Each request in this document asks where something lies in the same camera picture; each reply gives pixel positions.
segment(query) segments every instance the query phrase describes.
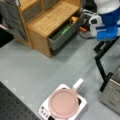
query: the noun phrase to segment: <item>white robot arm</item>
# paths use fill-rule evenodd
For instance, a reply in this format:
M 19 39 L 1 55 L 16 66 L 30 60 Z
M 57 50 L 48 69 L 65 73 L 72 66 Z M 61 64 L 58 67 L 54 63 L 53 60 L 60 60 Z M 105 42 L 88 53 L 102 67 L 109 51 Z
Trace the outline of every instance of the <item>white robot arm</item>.
M 92 36 L 99 41 L 111 40 L 120 36 L 120 1 L 94 0 L 98 14 L 89 20 Z

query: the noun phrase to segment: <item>open drawer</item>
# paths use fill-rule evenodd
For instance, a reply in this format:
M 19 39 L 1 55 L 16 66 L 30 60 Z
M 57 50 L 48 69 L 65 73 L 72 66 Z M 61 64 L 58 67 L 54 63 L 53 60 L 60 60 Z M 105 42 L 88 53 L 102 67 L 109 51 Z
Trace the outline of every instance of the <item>open drawer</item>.
M 66 22 L 59 30 L 55 31 L 48 39 L 52 50 L 59 49 L 77 30 L 77 23 Z

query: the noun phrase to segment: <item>metal bracket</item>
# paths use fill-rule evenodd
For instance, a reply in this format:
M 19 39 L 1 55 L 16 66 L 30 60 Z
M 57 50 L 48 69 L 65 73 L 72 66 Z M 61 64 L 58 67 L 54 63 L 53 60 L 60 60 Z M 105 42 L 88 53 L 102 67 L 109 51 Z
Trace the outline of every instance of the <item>metal bracket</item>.
M 103 78 L 103 84 L 100 88 L 100 91 L 103 92 L 109 79 L 112 77 L 112 73 L 108 73 L 108 75 L 106 75 L 105 70 L 102 66 L 101 63 L 101 59 L 102 57 L 110 50 L 110 48 L 114 45 L 114 43 L 118 40 L 119 37 L 117 37 L 115 40 L 113 41 L 108 41 L 108 42 L 100 42 L 95 48 L 94 51 L 97 53 L 97 55 L 95 56 L 95 61 L 96 61 L 96 65 L 100 71 L 100 74 Z

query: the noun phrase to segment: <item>gray floor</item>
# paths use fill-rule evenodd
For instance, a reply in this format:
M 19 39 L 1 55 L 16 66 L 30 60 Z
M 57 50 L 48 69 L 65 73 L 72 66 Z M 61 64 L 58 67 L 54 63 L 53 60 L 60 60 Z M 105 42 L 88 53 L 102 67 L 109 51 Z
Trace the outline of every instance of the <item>gray floor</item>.
M 0 49 L 0 80 L 39 116 L 40 105 L 58 85 L 65 83 L 72 87 L 83 78 L 85 84 L 79 93 L 87 99 L 89 108 L 81 120 L 120 120 L 99 102 L 102 78 L 93 51 L 97 44 L 77 35 L 57 56 L 49 59 L 12 41 Z M 106 72 L 114 72 L 120 64 L 120 46 L 115 44 L 102 62 Z

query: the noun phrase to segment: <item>pink plate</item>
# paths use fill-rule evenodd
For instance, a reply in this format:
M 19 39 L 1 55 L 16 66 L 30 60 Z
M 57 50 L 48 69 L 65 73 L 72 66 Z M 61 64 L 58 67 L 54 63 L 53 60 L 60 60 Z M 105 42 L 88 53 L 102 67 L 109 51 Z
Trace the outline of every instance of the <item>pink plate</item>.
M 76 92 L 72 89 L 61 89 L 53 93 L 49 99 L 49 109 L 57 118 L 70 118 L 78 109 Z

